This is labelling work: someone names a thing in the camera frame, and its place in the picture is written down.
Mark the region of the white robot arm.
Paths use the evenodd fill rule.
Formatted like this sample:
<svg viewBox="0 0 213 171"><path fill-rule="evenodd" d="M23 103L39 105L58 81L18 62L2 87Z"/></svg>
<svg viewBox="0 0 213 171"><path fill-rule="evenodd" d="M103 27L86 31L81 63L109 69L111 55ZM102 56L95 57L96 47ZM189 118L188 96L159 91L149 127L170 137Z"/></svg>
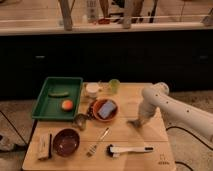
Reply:
<svg viewBox="0 0 213 171"><path fill-rule="evenodd" d="M142 89L143 101L139 104L138 119L146 124L159 107L171 116L181 120L208 141L213 142L213 114L175 100L169 96L169 87L159 82Z"/></svg>

